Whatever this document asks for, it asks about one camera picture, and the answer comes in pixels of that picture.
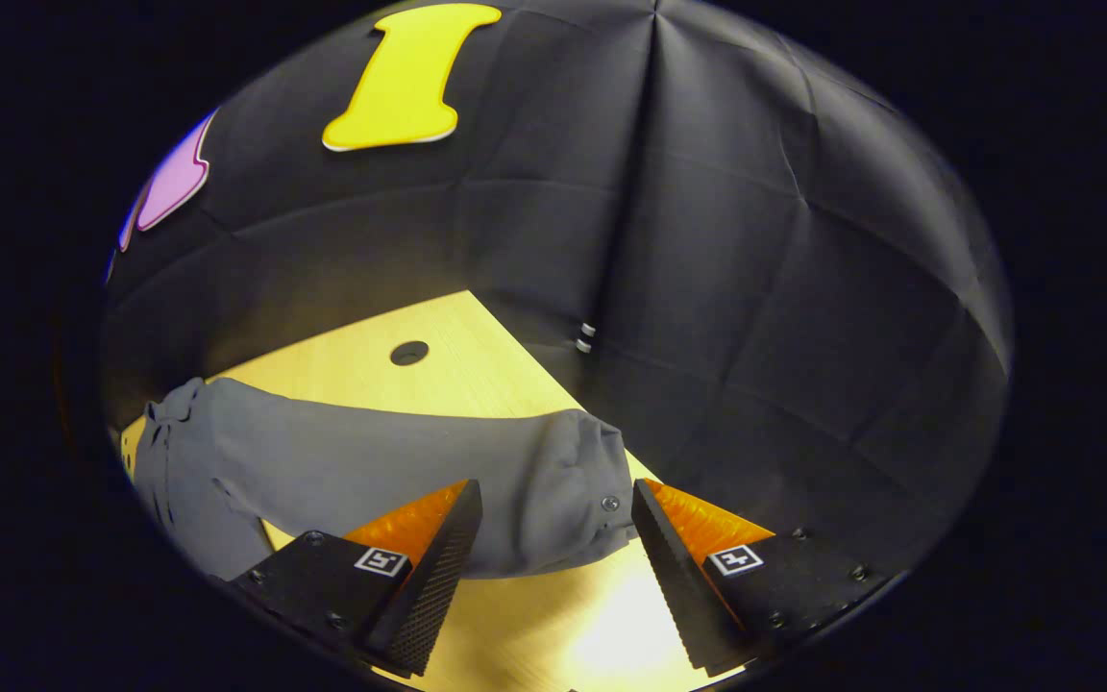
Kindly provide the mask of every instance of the gray cloth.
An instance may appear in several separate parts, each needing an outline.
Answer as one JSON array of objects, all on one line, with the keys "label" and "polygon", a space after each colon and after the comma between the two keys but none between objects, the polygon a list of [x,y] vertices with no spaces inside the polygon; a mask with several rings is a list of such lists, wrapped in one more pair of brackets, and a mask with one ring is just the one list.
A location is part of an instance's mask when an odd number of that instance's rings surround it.
[{"label": "gray cloth", "polygon": [[637,535],[623,437],[587,412],[413,415],[196,378],[145,416],[135,489],[188,559],[224,579],[271,555],[259,518],[343,536],[466,477],[484,507],[466,579],[589,565]]}]

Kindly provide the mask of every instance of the wooden surface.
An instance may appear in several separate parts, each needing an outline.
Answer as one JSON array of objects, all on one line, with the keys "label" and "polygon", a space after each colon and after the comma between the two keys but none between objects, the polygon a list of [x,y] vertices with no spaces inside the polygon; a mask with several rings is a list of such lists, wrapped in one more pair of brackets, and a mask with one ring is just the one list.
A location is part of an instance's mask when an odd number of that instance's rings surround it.
[{"label": "wooden surface", "polygon": [[[430,354],[395,366],[391,351],[407,341],[425,341]],[[526,417],[581,407],[469,292],[348,324],[218,376],[283,397],[386,412]],[[141,431],[142,419],[124,431],[124,459],[135,455]],[[656,478],[630,452],[628,461],[632,477]],[[276,546],[290,539],[265,526]],[[708,678],[690,667],[634,539],[581,568],[462,581],[426,674],[376,672],[427,692],[684,692],[739,670]]]}]

